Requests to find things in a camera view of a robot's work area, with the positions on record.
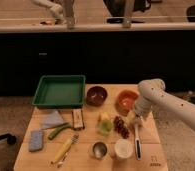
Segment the red bowl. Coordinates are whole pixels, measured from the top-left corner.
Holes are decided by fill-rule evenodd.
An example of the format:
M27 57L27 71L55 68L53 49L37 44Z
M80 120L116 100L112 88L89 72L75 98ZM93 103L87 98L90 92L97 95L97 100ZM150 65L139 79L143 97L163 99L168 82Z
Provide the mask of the red bowl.
M94 86L87 92L86 102L92 106L101 106L106 100L108 93L105 88Z
M124 90L118 95L117 105L123 111L129 112L132 109L134 102L137 98L137 93L130 90Z

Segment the wooden table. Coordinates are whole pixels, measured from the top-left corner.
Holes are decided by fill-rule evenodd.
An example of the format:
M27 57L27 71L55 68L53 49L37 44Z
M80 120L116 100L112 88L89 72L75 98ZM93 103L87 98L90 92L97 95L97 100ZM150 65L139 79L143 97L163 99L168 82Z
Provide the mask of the wooden table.
M92 86L94 85L86 85L85 92ZM116 162L111 158L110 152L113 150L116 140L121 138L121 136L114 131L108 137L98 134L96 126L99 114L107 112L112 117L118 115L119 113L115 108L115 99L118 94L124 89L138 91L137 85L102 84L101 86L107 89L108 97L101 107L92 107L86 104L83 106L85 129L79 131L79 140L72 146L64 165L60 169L57 168L57 165L51 165L50 161L64 140L73 136L75 132L70 129L64 130L54 140L50 141L47 139L47 136L52 130L45 130L43 150L34 153L29 152L30 131L40 129L41 120L47 113L51 112L50 110L35 108L16 159L15 171L167 171L167 163L152 113L149 114L147 120L143 121L143 127L139 130L142 144L141 161L136 159L135 153L133 153L131 158L122 162ZM72 123L71 110L63 109L59 111L66 121ZM134 134L130 135L129 140L134 145ZM94 159L89 155L89 149L96 141L105 142L109 149L109 153L102 160Z

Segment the zucchini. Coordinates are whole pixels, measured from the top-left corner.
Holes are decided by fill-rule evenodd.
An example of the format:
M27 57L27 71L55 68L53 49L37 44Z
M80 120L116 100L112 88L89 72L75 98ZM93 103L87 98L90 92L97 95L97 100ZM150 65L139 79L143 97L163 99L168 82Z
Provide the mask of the zucchini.
M65 123L57 128L55 128L48 136L49 140L53 140L62 130L72 128L72 126L69 123Z

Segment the black cabinet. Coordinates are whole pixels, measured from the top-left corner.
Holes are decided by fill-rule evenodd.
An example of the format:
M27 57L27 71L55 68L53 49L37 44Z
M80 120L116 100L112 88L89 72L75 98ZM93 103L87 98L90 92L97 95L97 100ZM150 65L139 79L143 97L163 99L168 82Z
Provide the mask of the black cabinet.
M42 75L69 74L195 90L195 31L0 34L0 96L33 95Z

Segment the robot arm background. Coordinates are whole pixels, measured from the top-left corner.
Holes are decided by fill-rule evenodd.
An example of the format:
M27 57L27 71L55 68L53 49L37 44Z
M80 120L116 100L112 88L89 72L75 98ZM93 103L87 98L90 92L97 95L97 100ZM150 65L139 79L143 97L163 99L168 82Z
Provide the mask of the robot arm background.
M160 79L144 80L138 84L139 98L135 101L133 111L145 117L152 105L157 105L185 122L195 131L195 105L166 93L165 83Z
M63 7L60 4L53 3L49 0L31 0L34 4L45 7L50 10L52 16L63 21Z

